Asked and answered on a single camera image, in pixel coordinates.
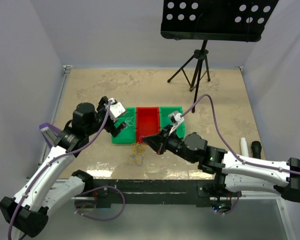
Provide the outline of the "red plastic bin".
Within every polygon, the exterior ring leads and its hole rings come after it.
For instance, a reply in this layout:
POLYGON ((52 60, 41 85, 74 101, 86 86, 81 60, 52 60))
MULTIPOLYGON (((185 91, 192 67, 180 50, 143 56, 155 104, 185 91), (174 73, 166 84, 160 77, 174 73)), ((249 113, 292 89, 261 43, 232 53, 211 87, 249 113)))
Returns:
POLYGON ((159 107, 136 108, 136 142, 142 143, 143 137, 154 135, 161 130, 159 107))

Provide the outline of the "white microphone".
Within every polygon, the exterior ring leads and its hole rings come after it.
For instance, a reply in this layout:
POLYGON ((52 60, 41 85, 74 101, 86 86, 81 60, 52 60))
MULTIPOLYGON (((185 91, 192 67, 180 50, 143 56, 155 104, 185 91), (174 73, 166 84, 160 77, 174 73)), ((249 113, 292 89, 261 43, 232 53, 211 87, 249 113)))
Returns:
POLYGON ((240 150, 241 155, 244 157, 250 157, 250 150, 248 147, 248 142, 245 137, 240 138, 240 150))

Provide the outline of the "black music stand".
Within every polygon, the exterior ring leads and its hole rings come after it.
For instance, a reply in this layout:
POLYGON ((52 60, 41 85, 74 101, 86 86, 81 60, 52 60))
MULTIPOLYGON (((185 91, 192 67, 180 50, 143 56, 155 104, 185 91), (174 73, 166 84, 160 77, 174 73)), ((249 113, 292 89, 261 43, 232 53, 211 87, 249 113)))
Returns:
POLYGON ((197 60, 189 91, 198 95, 203 76, 210 76, 208 41, 255 43, 261 40, 276 0, 165 0, 160 34, 169 40, 202 40, 200 49, 178 69, 197 60))

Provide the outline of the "purple holder block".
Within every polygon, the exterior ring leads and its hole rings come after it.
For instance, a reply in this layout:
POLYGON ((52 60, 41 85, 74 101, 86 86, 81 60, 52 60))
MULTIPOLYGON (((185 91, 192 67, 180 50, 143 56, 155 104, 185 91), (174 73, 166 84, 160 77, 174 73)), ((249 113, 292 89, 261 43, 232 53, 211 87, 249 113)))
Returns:
POLYGON ((41 124, 39 129, 49 148, 54 146, 54 141, 62 131, 61 129, 47 122, 41 124))

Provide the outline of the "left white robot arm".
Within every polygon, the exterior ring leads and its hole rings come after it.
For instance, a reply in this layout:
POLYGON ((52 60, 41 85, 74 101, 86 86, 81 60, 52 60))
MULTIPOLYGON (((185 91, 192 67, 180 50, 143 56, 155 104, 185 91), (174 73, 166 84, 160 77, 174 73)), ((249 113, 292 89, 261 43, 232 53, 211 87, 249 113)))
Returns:
POLYGON ((126 112, 121 102, 103 96, 97 106, 89 102, 78 104, 63 129, 49 123, 40 125, 50 147, 47 157, 13 197, 5 196, 0 201, 0 210, 9 224, 9 240, 36 237, 52 213, 70 198, 95 192, 94 178, 82 170, 75 171, 57 188, 53 186, 65 168, 97 139, 102 130, 116 137, 126 127, 125 123, 116 126, 126 112))

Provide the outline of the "black microphone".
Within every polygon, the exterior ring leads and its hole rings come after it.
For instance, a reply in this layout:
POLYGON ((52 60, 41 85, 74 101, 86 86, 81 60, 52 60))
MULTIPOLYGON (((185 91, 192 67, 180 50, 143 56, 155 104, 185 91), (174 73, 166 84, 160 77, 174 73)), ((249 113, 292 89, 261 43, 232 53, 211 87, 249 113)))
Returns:
POLYGON ((259 141, 253 141, 251 143, 252 157, 261 159, 262 145, 259 141))

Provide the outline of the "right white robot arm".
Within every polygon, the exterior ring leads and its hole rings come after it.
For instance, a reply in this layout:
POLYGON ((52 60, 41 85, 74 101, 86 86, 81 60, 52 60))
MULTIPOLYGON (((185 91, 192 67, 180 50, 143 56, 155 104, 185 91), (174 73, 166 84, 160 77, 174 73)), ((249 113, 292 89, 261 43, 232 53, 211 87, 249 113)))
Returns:
POLYGON ((269 192, 284 200, 300 203, 300 159, 270 161, 246 157, 210 146, 196 132, 180 138, 168 125, 159 133, 143 137, 158 155, 169 151, 185 161, 197 164, 204 173, 221 177, 209 190, 223 197, 243 191, 269 192))

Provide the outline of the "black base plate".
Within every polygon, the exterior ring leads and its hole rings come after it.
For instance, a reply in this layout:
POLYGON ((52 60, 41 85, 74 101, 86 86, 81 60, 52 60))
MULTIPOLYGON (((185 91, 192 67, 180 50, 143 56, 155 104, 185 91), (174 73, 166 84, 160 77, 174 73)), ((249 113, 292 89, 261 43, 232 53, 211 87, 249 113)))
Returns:
POLYGON ((241 194, 231 193, 225 184, 217 180, 185 179, 94 179, 88 182, 77 196, 96 198, 97 208, 110 208, 123 202, 127 205, 195 205, 210 207, 220 198, 235 198, 241 194))

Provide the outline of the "green plastic bin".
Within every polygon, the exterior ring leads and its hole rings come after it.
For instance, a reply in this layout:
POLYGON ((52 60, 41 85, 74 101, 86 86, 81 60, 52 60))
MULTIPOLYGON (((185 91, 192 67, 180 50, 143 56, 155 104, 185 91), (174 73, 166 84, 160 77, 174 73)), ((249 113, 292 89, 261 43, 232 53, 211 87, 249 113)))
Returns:
POLYGON ((120 123, 125 122, 127 127, 117 137, 111 137, 113 144, 133 144, 136 142, 136 119, 136 108, 128 107, 125 115, 121 116, 115 123, 117 127, 120 123))
MULTIPOLYGON (((160 117, 160 129, 168 125, 175 126, 180 119, 174 112, 180 114, 183 113, 183 108, 181 106, 160 106, 159 107, 159 117, 160 117)), ((179 124, 178 128, 175 130, 175 133, 180 139, 184 139, 186 136, 186 126, 185 122, 179 124)))

